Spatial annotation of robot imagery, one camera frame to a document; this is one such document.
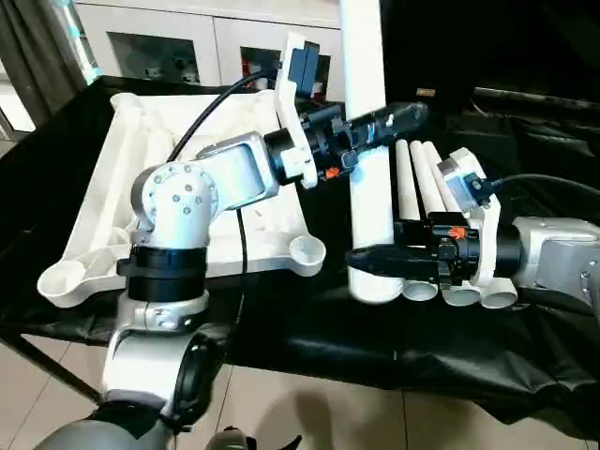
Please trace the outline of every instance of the tiled floor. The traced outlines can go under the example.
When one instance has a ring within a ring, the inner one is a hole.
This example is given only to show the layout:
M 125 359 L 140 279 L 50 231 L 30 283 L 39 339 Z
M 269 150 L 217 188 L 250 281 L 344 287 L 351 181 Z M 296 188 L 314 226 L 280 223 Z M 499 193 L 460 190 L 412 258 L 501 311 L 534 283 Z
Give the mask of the tiled floor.
M 105 350 L 30 337 L 52 358 L 98 386 Z M 0 345 L 0 450 L 33 448 L 94 405 Z M 235 425 L 277 450 L 301 434 L 302 450 L 596 449 L 525 420 L 511 427 L 475 405 L 423 394 L 385 392 L 247 367 L 225 367 L 208 413 L 177 448 L 202 450 L 218 429 Z
M 14 145 L 15 142 L 5 141 L 2 139 L 2 137 L 0 137 L 0 158 L 3 157 L 6 153 L 8 153 L 8 150 L 14 147 Z

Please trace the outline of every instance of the black table cover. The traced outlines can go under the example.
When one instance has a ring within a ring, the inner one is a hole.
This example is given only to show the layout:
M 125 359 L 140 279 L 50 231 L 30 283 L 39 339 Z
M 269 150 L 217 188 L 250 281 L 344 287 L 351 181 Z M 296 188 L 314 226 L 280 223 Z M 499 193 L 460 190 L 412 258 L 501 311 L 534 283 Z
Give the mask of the black table cover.
M 219 88 L 103 77 L 0 159 L 0 333 L 90 345 L 110 338 L 119 292 L 59 309 L 36 282 L 62 255 L 113 117 L 109 99 L 119 92 Z M 432 140 L 442 157 L 466 146 L 489 176 L 550 173 L 600 188 L 600 134 L 588 129 L 434 113 L 413 138 Z M 247 277 L 231 363 L 467 398 L 507 424 L 534 416 L 573 436 L 599 438 L 600 330 L 586 307 L 539 291 L 519 291 L 518 304 L 503 310 L 449 307 L 441 297 L 361 304 L 349 296 L 343 263 L 351 247 L 347 180 L 301 192 L 300 201 L 310 232 L 327 246 L 323 270 L 311 278 L 285 271 Z M 600 223 L 599 199 L 564 187 L 513 185 L 501 203 L 505 223 L 519 215 Z M 215 321 L 235 315 L 237 284 L 237 277 L 209 282 Z

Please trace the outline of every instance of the white plastic tray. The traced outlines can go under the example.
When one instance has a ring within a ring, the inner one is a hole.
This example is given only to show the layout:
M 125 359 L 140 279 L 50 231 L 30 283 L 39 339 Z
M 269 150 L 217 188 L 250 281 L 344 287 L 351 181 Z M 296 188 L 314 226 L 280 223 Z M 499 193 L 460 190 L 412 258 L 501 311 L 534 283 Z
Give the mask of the white plastic tray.
M 38 291 L 61 308 L 79 305 L 91 294 L 122 289 L 116 261 L 129 254 L 136 218 L 129 203 L 133 181 L 146 167 L 163 162 L 175 142 L 215 96 L 111 99 L 114 119 L 102 147 L 63 258 L 37 281 Z M 252 130 L 278 129 L 274 92 L 233 95 L 211 114 L 182 152 L 193 159 L 205 146 Z M 308 233 L 294 185 L 269 200 L 243 208 L 248 271 L 290 269 L 308 277 L 321 270 L 324 244 Z M 234 212 L 210 227 L 208 277 L 238 274 L 242 248 Z

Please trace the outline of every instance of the white cylinder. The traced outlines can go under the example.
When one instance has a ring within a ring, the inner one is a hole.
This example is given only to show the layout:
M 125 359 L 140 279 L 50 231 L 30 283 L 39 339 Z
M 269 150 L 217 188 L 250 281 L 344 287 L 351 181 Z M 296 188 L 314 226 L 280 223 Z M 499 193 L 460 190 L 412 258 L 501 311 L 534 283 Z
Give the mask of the white cylinder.
M 460 286 L 451 286 L 442 290 L 443 300 L 453 307 L 467 307 L 481 300 L 481 290 L 472 286 L 469 281 L 463 281 Z
M 414 187 L 413 165 L 411 154 L 406 141 L 396 142 L 396 177 L 397 177 L 397 203 L 400 218 L 419 220 L 419 202 Z M 419 281 L 416 279 L 405 279 L 402 295 L 409 300 L 422 302 L 431 300 L 438 294 L 438 286 Z
M 406 141 L 396 142 L 397 206 L 400 218 L 419 220 L 419 202 L 414 187 L 413 165 Z
M 346 118 L 385 106 L 379 0 L 341 0 Z M 392 244 L 394 225 L 388 149 L 359 156 L 350 176 L 352 245 Z M 375 277 L 349 268 L 352 295 L 366 303 L 385 303 L 400 295 L 399 278 Z
M 488 309 L 510 307 L 517 301 L 517 290 L 510 278 L 494 278 L 482 292 L 481 305 Z
M 423 144 L 423 149 L 427 155 L 429 168 L 431 169 L 431 173 L 435 179 L 438 191 L 442 196 L 443 205 L 446 207 L 446 211 L 450 213 L 459 213 L 460 207 L 458 206 L 457 199 L 455 199 L 454 195 L 452 195 L 450 187 L 446 185 L 446 182 L 443 179 L 442 172 L 440 172 L 440 169 L 438 169 L 438 164 L 442 162 L 442 158 L 440 157 L 438 150 L 435 148 L 435 145 L 433 145 L 432 142 L 425 142 Z
M 426 213 L 445 211 L 446 208 L 438 190 L 438 185 L 429 168 L 426 149 L 419 141 L 411 142 L 411 157 Z

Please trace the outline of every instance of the wire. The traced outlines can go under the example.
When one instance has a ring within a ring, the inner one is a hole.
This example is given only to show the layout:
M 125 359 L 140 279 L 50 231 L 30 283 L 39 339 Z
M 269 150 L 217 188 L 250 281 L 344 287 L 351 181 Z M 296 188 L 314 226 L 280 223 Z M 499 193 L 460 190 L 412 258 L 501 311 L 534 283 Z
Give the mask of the wire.
M 485 112 L 484 110 L 482 110 L 481 108 L 479 108 L 477 106 L 477 103 L 474 102 L 474 100 L 470 97 L 469 101 L 471 102 L 472 106 L 475 108 L 475 110 L 480 113 L 481 115 L 483 115 L 484 117 L 489 117 L 489 114 L 487 112 Z
M 509 175 L 501 178 L 499 180 L 493 181 L 492 186 L 494 189 L 498 189 L 506 183 L 512 183 L 514 181 L 521 180 L 543 180 L 543 181 L 551 181 L 553 183 L 559 183 L 571 188 L 575 188 L 586 192 L 591 195 L 595 195 L 596 197 L 600 197 L 600 189 L 596 189 L 595 187 L 591 187 L 588 185 L 584 185 L 583 183 L 578 183 L 577 181 L 568 180 L 566 178 L 561 178 L 560 176 L 553 175 L 544 175 L 541 173 L 518 173 L 516 175 Z
M 254 72 L 248 75 L 247 77 L 241 79 L 239 82 L 236 82 L 235 84 L 229 86 L 227 90 L 220 94 L 217 98 L 215 98 L 210 103 L 210 105 L 208 105 L 208 107 L 204 111 L 202 111 L 202 113 L 198 116 L 194 123 L 191 124 L 191 127 L 189 127 L 189 129 L 186 131 L 186 134 L 183 135 L 181 140 L 172 150 L 171 154 L 167 158 L 167 162 L 173 162 L 177 159 L 177 157 L 179 157 L 179 154 L 181 154 L 181 151 L 186 146 L 191 137 L 194 135 L 196 130 L 200 127 L 200 125 L 203 124 L 206 118 L 218 107 L 218 105 L 220 105 L 225 100 L 225 98 L 233 94 L 239 88 L 244 87 L 248 83 L 252 83 L 256 80 L 259 80 L 260 78 L 267 78 L 273 80 L 275 78 L 274 75 L 277 75 L 277 72 L 275 70 L 260 70 L 258 72 Z
M 246 300 L 246 273 L 248 272 L 248 247 L 246 242 L 246 228 L 244 227 L 244 218 L 242 217 L 242 210 L 238 209 L 235 211 L 237 215 L 237 225 L 240 229 L 240 239 L 242 241 L 242 273 L 240 274 L 240 305 L 237 307 L 237 314 L 235 315 L 235 321 L 232 325 L 232 331 L 227 336 L 225 341 L 223 354 L 221 355 L 221 359 L 217 364 L 217 372 L 221 369 L 225 360 L 227 359 L 227 355 L 229 354 L 230 349 L 233 347 L 233 341 L 235 339 L 235 335 L 237 334 L 237 326 L 242 320 L 242 312 L 244 310 L 244 302 Z

